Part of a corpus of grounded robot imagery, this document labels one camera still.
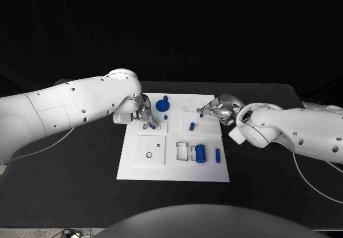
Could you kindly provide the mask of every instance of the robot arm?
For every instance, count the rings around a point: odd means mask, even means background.
[[[229,136],[238,144],[248,140],[253,146],[264,148],[277,142],[300,155],[343,163],[340,114],[305,109],[284,110],[274,104],[243,105],[228,94],[220,95],[197,112],[216,116],[226,126],[236,122]]]
[[[155,126],[137,75],[117,69],[43,90],[0,98],[0,164],[30,142],[114,112],[114,123],[148,119]]]

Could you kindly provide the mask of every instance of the black tabletop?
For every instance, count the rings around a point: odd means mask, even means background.
[[[302,104],[287,84],[141,82],[143,92],[233,94],[245,103],[284,109]],[[324,198],[300,177],[291,152],[238,145],[222,126],[230,182],[117,180],[125,125],[108,116],[75,128],[42,153],[11,162],[0,179],[0,227],[108,227],[130,216],[181,204],[235,205],[271,213],[313,229],[343,229],[343,205]],[[23,155],[53,144],[66,131],[33,142]],[[297,155],[313,186],[343,200],[343,175]]]

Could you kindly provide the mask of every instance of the small blue object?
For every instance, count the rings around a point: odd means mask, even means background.
[[[216,163],[220,162],[220,153],[219,153],[219,149],[216,149]]]
[[[194,123],[190,123],[189,130],[194,130]]]
[[[163,99],[155,102],[155,109],[160,112],[164,112],[168,110],[168,108],[170,108],[168,97],[164,96]]]
[[[206,162],[204,145],[197,145],[194,147],[194,153],[196,153],[196,162],[204,163]]]

